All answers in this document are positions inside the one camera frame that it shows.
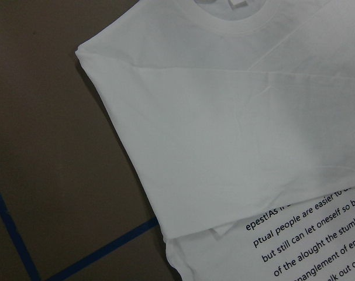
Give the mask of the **white long-sleeve printed shirt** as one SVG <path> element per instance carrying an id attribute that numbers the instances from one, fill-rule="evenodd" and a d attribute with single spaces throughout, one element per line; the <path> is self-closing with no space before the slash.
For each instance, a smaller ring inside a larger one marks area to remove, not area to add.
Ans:
<path id="1" fill-rule="evenodd" d="M 76 55 L 183 280 L 355 280 L 355 1 L 139 1 Z"/>

